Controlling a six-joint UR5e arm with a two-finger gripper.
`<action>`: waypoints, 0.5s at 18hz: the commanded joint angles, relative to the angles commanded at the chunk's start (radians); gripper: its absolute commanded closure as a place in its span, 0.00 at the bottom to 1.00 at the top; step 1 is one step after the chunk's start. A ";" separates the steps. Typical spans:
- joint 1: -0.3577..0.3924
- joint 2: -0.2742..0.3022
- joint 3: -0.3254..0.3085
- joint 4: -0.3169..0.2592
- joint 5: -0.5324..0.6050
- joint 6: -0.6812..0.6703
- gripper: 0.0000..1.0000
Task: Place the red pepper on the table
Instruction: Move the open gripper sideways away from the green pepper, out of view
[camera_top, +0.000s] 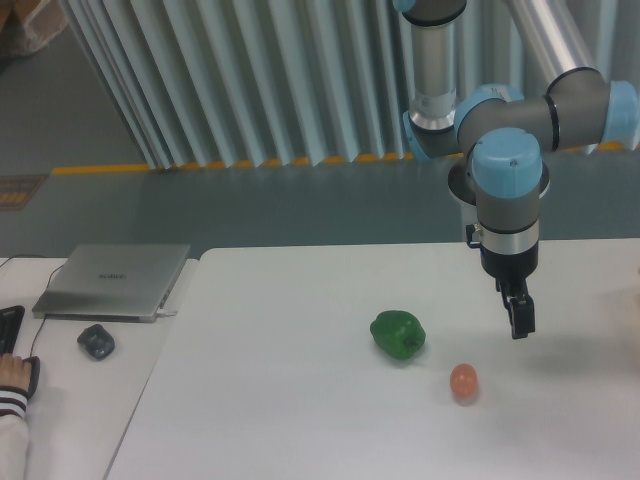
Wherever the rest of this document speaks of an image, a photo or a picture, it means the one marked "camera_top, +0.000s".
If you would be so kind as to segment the person's hand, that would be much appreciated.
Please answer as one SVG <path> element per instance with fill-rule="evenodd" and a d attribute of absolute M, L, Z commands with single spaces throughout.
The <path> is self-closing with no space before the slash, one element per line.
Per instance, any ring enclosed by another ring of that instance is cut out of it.
<path fill-rule="evenodd" d="M 2 388 L 13 388 L 29 391 L 32 364 L 19 356 L 3 354 L 0 359 L 0 385 Z"/>

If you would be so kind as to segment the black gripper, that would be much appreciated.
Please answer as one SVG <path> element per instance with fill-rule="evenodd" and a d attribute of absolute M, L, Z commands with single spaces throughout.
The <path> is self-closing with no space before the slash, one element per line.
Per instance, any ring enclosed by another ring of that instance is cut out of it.
<path fill-rule="evenodd" d="M 495 280 L 514 340 L 535 332 L 535 305 L 526 278 L 538 265 L 538 233 L 538 223 L 511 233 L 497 233 L 480 223 L 465 227 L 467 246 L 480 251 L 483 269 Z"/>

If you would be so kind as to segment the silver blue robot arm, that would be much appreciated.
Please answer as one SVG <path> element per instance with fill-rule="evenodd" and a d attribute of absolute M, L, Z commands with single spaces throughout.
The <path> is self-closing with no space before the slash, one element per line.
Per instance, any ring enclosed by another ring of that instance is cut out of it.
<path fill-rule="evenodd" d="M 548 185 L 542 156 L 634 141 L 639 95 L 626 81 L 603 78 L 563 4 L 511 1 L 507 7 L 547 82 L 538 99 L 488 84 L 458 100 L 454 26 L 465 3 L 395 3 L 411 28 L 415 94 L 404 117 L 410 148 L 418 158 L 462 154 L 450 170 L 449 189 L 476 212 L 466 228 L 467 244 L 479 250 L 511 334 L 521 339 L 535 329 L 526 280 L 538 264 L 540 199 Z"/>

